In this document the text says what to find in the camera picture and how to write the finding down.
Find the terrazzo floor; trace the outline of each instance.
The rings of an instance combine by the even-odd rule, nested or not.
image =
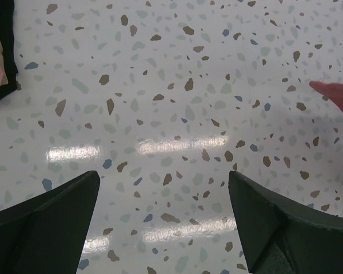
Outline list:
[[[78,273],[247,273],[227,179],[343,217],[343,0],[16,1],[0,210],[97,170]]]

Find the blue speck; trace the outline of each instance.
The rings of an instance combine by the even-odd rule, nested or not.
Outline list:
[[[235,96],[235,99],[237,99],[239,102],[242,102],[242,98],[241,98],[241,96]]]
[[[225,29],[225,30],[222,32],[222,35],[226,37],[226,36],[229,35],[229,33],[230,33],[229,30],[228,30],[228,29]]]
[[[112,166],[112,160],[111,159],[106,159],[103,164],[103,168],[106,170]]]
[[[25,70],[32,70],[36,69],[38,67],[38,64],[35,62],[30,62],[28,65],[25,66]]]
[[[258,147],[255,145],[255,144],[251,144],[250,145],[250,149],[254,152],[257,152],[258,151]]]
[[[146,218],[143,220],[143,222],[144,222],[144,223],[147,223],[147,222],[151,221],[152,219],[153,219],[153,215],[152,215],[152,214],[148,214],[148,215],[146,216]]]
[[[84,270],[85,268],[87,268],[88,265],[89,265],[89,260],[88,259],[81,260],[80,263],[79,263],[78,268],[80,270]]]
[[[264,105],[264,110],[269,111],[270,110],[270,103],[267,103]]]
[[[140,184],[140,182],[142,181],[142,177],[141,178],[138,178],[136,180],[136,182],[133,183],[134,186],[137,186],[138,184]]]
[[[52,181],[49,179],[43,179],[42,181],[43,187],[46,191],[50,191],[52,189]]]

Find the brown speck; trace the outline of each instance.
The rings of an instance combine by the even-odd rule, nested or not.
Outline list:
[[[306,180],[310,175],[306,171],[300,171],[301,178]]]
[[[205,149],[202,151],[202,159],[207,162],[210,160],[210,155],[208,155],[208,152]]]
[[[327,211],[329,209],[329,207],[330,207],[330,204],[325,204],[321,207],[321,210]]]
[[[207,190],[207,191],[204,193],[203,197],[204,197],[204,198],[207,198],[209,195],[210,195],[210,191]]]
[[[246,270],[243,264],[237,264],[236,267],[241,270]]]
[[[107,100],[107,108],[108,108],[109,115],[111,115],[113,110],[114,110],[114,102],[113,102],[112,98]]]
[[[237,142],[235,148],[240,148],[240,147],[243,147],[243,146],[245,146],[245,141],[240,140],[239,142]]]
[[[118,172],[122,172],[123,168],[128,165],[128,162],[120,163],[117,167]]]
[[[193,79],[189,78],[189,80],[186,82],[184,86],[185,91],[190,91],[193,89]]]
[[[256,100],[255,104],[252,105],[252,108],[256,108],[256,107],[259,107],[261,104],[261,102],[259,100]]]
[[[233,242],[232,241],[227,242],[225,246],[225,250],[227,252],[230,252],[232,249],[233,249]]]
[[[164,99],[164,95],[158,94],[154,97],[153,101],[161,101]]]
[[[194,29],[192,29],[189,26],[183,27],[183,31],[185,32],[185,34],[188,34],[188,35],[193,35],[194,34]]]
[[[318,137],[315,137],[314,140],[313,140],[313,145],[314,145],[315,147],[317,147],[318,144],[319,144],[319,136],[318,136]]]
[[[296,107],[297,107],[299,110],[301,110],[301,111],[305,111],[305,110],[306,110],[305,104],[304,104],[304,103],[301,103],[301,102],[298,102],[298,103],[296,104]]]
[[[227,150],[224,155],[225,155],[226,161],[232,162],[234,157],[233,157],[233,154],[229,150]]]
[[[319,196],[320,190],[315,190],[313,192],[310,193],[310,196],[312,198],[316,198],[317,196]]]
[[[147,267],[147,274],[157,274],[154,268],[152,267]]]
[[[151,41],[159,41],[159,40],[161,40],[161,36],[158,34],[155,34],[154,36],[151,37],[150,40]]]
[[[112,228],[106,228],[106,229],[103,230],[103,235],[106,236],[106,235],[108,235],[109,233],[111,233],[112,231],[113,231]]]
[[[111,261],[119,261],[119,257],[114,253],[114,250],[108,251],[108,258],[110,258]]]
[[[66,100],[62,100],[57,103],[57,107],[55,109],[57,116],[61,117],[63,110],[65,109],[65,106],[66,106]]]
[[[130,26],[131,36],[134,37],[137,33],[137,27],[135,25]]]
[[[300,52],[297,50],[293,53],[293,59],[295,62],[300,58]]]
[[[164,182],[162,183],[163,186],[166,186],[173,180],[173,177],[170,173],[166,174],[164,177]]]
[[[291,166],[291,160],[290,160],[290,158],[284,157],[284,162],[285,162],[287,168],[290,168],[290,166]]]
[[[199,225],[200,223],[197,222],[196,220],[194,220],[193,218],[192,219],[189,219],[189,222],[193,225]]]
[[[204,50],[205,47],[203,46],[197,46],[197,47],[194,47],[193,48],[193,51],[197,52],[197,53],[200,53],[202,50]]]
[[[270,167],[270,159],[268,156],[264,156],[263,157],[263,164],[266,166],[266,167]]]
[[[296,87],[295,86],[289,86],[287,88],[287,92],[292,92],[292,91],[295,91],[296,90]]]
[[[121,24],[123,26],[127,26],[128,25],[128,18],[127,18],[127,16],[125,14],[122,15],[122,17],[121,17]]]
[[[216,122],[214,119],[211,119],[214,126],[219,127],[220,123]]]
[[[57,4],[49,4],[46,10],[47,14],[53,13],[57,9]]]
[[[160,218],[161,218],[163,221],[166,221],[167,223],[170,223],[170,222],[172,221],[173,223],[179,224],[179,223],[181,222],[180,219],[175,218],[173,215],[170,215],[170,214],[168,214],[168,213],[163,213],[163,214],[160,216]]]
[[[270,20],[270,23],[277,27],[277,23],[275,22],[275,20]]]
[[[241,33],[235,33],[234,36],[233,36],[233,38],[234,38],[235,40],[237,40],[237,39],[239,38],[240,35],[241,35]]]
[[[99,79],[99,83],[104,86],[109,82],[109,75],[108,74],[103,74],[101,78]]]

